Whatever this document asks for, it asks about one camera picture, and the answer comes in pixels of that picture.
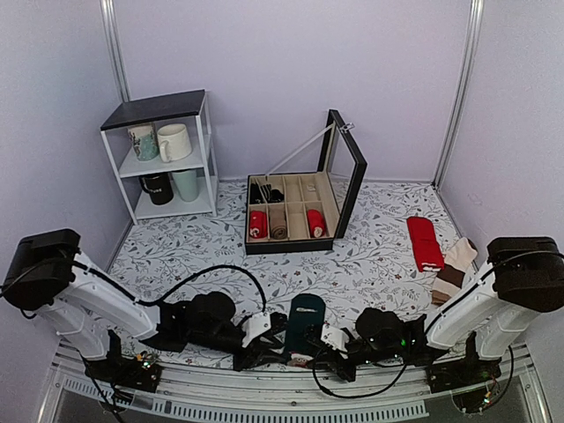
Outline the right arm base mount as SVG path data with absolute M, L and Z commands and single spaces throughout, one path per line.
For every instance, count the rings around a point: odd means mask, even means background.
M 465 356 L 459 360 L 433 364 L 426 368 L 427 384 L 432 393 L 467 388 L 473 384 L 484 383 L 482 398 L 476 391 L 455 394 L 452 397 L 455 407 L 463 414 L 481 414 L 498 404 L 506 395 L 515 371 L 513 348 L 508 347 L 510 356 L 509 376 L 504 388 L 498 378 L 501 376 L 497 360 L 481 360 L 476 347 L 477 333 L 473 331 L 465 341 Z

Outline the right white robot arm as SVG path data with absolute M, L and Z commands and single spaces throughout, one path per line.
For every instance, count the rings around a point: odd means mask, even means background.
M 358 337 L 322 346 L 307 364 L 352 382 L 361 364 L 399 358 L 423 367 L 432 389 L 485 382 L 501 374 L 501 357 L 531 322 L 563 306 L 563 255 L 550 237 L 499 237 L 470 281 L 435 311 L 404 321 L 365 309 Z

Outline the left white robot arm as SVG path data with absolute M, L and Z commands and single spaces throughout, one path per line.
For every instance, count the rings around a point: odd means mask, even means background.
M 111 382 L 124 382 L 131 365 L 111 349 L 120 346 L 120 338 L 100 328 L 93 315 L 160 352 L 180 353 L 192 344 L 230 353 L 236 371 L 286 361 L 276 337 L 286 329 L 286 315 L 261 310 L 234 323 L 234 302 L 222 292 L 174 303 L 166 294 L 142 301 L 95 265 L 79 241 L 71 229 L 21 239 L 1 296 L 50 322 Z

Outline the dark green sock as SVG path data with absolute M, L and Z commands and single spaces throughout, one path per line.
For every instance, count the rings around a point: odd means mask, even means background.
M 301 293 L 291 302 L 290 315 L 285 334 L 284 355 L 289 367 L 305 367 L 316 352 L 308 352 L 304 330 L 309 325 L 323 325 L 325 302 L 312 293 Z

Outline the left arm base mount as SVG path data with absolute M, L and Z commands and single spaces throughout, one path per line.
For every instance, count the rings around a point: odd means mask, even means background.
M 121 339 L 112 330 L 109 335 L 109 350 L 101 360 L 85 360 L 85 374 L 95 380 L 109 382 L 113 387 L 155 393 L 160 382 L 162 367 L 122 356 Z

